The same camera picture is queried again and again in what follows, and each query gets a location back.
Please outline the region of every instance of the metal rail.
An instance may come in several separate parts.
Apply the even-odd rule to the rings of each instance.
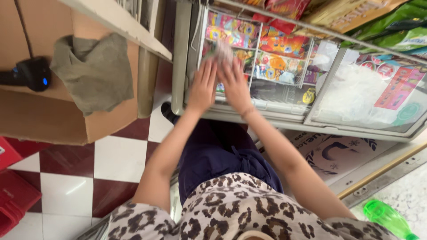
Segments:
[[[247,4],[239,3],[239,2],[234,2],[232,0],[215,0],[215,1],[217,1],[219,3],[224,3],[224,4],[231,5],[231,6],[235,6],[235,7],[241,8],[243,10],[249,10],[251,12],[256,12],[256,13],[262,14],[262,15],[267,16],[267,17],[277,18],[277,19],[280,19],[280,20],[283,20],[283,21],[286,21],[286,22],[289,22],[289,23],[293,23],[293,24],[295,24],[297,26],[305,27],[305,28],[308,28],[308,29],[311,29],[311,30],[314,30],[314,31],[318,31],[318,32],[321,32],[321,33],[325,33],[325,34],[331,35],[333,37],[336,37],[336,38],[339,38],[339,39],[342,39],[342,40],[355,42],[355,43],[363,45],[365,47],[369,47],[369,48],[372,48],[372,49],[375,49],[375,50],[378,50],[378,51],[381,51],[381,52],[384,52],[384,53],[393,54],[393,55],[396,55],[396,56],[399,56],[399,57],[402,57],[402,58],[406,58],[406,59],[409,59],[409,60],[416,61],[416,62],[419,62],[419,63],[427,65],[427,60],[420,59],[420,58],[417,58],[417,57],[414,57],[414,56],[410,56],[410,55],[406,55],[406,54],[403,54],[401,52],[393,51],[393,50],[388,49],[388,48],[379,47],[379,46],[376,46],[376,45],[373,45],[373,44],[370,44],[370,43],[367,43],[367,42],[364,42],[364,41],[361,41],[361,40],[349,37],[347,35],[344,35],[344,34],[341,34],[341,33],[337,33],[335,31],[323,28],[323,27],[315,26],[315,25],[312,25],[312,24],[309,24],[309,23],[306,23],[306,22],[303,22],[303,21],[299,21],[299,20],[287,18],[287,17],[281,16],[281,15],[273,13],[273,12],[265,11],[263,9],[255,7],[255,6],[251,6],[251,5],[247,5]]]

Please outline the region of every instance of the chest freezer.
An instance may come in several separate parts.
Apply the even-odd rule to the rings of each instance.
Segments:
[[[172,85],[172,110],[177,115],[185,111],[193,72],[206,48],[221,37],[221,33],[212,37],[218,34],[212,30],[213,15],[237,17],[212,6],[177,4]],[[305,39],[300,56],[277,57],[261,40],[261,32],[268,25],[239,20],[258,29],[250,44],[243,41],[232,47],[235,54],[239,51],[249,56],[244,71],[252,102],[272,125],[397,142],[409,142],[425,129],[425,69],[393,65],[313,38]],[[277,62],[291,73],[271,71]],[[218,90],[215,104],[203,118],[243,123]]]

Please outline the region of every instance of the black cable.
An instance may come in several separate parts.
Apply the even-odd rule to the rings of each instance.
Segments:
[[[28,34],[26,32],[26,29],[25,29],[25,23],[24,23],[24,19],[22,18],[21,8],[19,7],[18,0],[15,0],[15,6],[16,6],[16,10],[18,11],[19,20],[21,21],[22,30],[24,31],[25,40],[27,41],[29,57],[34,58],[33,54],[32,54],[31,44],[29,43]]]

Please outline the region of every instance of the leopard print shirt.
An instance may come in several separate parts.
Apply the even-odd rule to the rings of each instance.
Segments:
[[[321,220],[290,197],[246,173],[205,181],[187,198],[175,223],[159,207],[127,204],[110,217],[109,240],[236,240],[257,230],[276,240],[398,240],[376,223]]]

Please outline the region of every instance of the green plastic bottle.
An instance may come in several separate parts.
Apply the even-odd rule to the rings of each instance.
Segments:
[[[388,204],[379,201],[371,200],[363,207],[363,214],[371,222],[376,222],[386,227],[397,237],[406,240],[420,239],[413,234],[406,220],[396,210]]]

